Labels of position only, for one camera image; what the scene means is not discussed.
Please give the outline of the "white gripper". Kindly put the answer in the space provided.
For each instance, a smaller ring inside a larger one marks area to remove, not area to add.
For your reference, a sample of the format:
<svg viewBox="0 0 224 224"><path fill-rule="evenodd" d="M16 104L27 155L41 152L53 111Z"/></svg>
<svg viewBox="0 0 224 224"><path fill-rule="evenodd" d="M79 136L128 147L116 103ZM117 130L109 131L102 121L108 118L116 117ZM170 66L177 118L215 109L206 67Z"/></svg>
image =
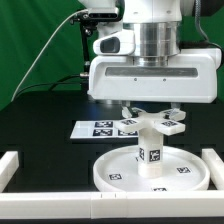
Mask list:
<svg viewBox="0 0 224 224"><path fill-rule="evenodd" d="M136 66L128 56L98 56L90 67L88 94L96 100L123 101L122 115L130 116L129 101L210 103L217 97L217 48L183 49L164 66Z"/></svg>

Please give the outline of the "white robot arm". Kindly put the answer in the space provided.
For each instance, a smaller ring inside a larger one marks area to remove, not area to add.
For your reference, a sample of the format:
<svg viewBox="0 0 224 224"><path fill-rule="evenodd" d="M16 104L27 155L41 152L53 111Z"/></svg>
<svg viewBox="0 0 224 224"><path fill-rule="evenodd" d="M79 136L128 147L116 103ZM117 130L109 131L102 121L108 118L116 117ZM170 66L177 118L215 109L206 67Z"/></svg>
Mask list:
<svg viewBox="0 0 224 224"><path fill-rule="evenodd" d="M99 38L89 70L88 94L120 102L210 103L217 97L221 50L209 43L179 47L183 14L200 0L78 0Z"/></svg>

